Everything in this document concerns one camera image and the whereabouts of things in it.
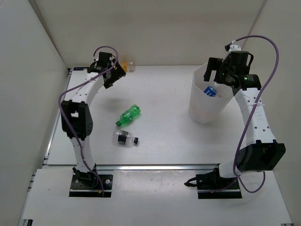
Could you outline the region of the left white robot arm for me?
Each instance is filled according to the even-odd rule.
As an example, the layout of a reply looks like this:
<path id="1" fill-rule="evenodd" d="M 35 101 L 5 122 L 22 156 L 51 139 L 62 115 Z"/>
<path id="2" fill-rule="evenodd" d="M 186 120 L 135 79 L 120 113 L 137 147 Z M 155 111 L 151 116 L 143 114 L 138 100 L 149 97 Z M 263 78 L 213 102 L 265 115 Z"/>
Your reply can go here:
<path id="1" fill-rule="evenodd" d="M 82 183 L 87 188 L 94 188 L 99 182 L 89 141 L 93 130 L 90 105 L 101 87 L 108 89 L 125 75 L 116 56 L 99 52 L 88 67 L 83 83 L 66 91 L 74 91 L 73 96 L 59 101 L 62 129 L 70 139 L 76 157 L 75 172 L 85 174 Z"/>

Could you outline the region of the green plastic bottle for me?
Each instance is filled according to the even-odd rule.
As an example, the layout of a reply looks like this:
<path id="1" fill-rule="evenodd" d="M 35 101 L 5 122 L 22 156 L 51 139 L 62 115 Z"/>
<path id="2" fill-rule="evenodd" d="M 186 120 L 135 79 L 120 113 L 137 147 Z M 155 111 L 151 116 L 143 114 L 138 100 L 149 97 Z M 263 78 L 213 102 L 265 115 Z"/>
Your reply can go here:
<path id="1" fill-rule="evenodd" d="M 121 114 L 119 120 L 116 122 L 117 127 L 128 125 L 141 113 L 140 107 L 132 105 L 128 110 Z"/>

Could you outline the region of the clear bottle yellow cap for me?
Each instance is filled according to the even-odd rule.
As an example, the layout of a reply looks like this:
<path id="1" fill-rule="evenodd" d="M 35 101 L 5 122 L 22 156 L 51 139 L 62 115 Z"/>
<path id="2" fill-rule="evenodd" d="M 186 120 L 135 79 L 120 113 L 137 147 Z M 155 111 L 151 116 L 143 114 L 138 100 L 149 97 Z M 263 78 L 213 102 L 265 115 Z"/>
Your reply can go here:
<path id="1" fill-rule="evenodd" d="M 122 63 L 122 68 L 125 72 L 134 72 L 135 71 L 135 64 L 133 61 L 129 62 L 123 62 Z"/>

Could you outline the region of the clear bottle blue label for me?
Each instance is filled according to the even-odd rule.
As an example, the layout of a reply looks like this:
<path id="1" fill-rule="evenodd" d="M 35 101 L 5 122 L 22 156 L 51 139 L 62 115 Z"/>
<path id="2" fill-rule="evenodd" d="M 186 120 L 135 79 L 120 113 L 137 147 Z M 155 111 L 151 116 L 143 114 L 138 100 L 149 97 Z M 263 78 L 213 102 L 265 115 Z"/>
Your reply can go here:
<path id="1" fill-rule="evenodd" d="M 207 85 L 203 92 L 209 97 L 221 97 L 219 88 L 220 84 L 214 83 L 213 85 Z"/>

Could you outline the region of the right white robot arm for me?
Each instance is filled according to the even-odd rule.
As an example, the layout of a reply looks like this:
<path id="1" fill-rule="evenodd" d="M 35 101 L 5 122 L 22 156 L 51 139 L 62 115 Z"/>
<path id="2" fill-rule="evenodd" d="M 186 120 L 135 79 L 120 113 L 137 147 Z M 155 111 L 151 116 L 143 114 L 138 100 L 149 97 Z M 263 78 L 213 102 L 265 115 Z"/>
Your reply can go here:
<path id="1" fill-rule="evenodd" d="M 228 178 L 248 172 L 272 171 L 285 154 L 285 145 L 277 142 L 269 126 L 261 99 L 260 79 L 250 74 L 253 55 L 247 51 L 232 51 L 225 59 L 211 57 L 208 60 L 204 81 L 209 81 L 215 71 L 214 81 L 231 87 L 233 96 L 242 113 L 245 129 L 234 160 L 219 164 L 219 172 L 211 176 L 216 188 L 228 183 Z"/>

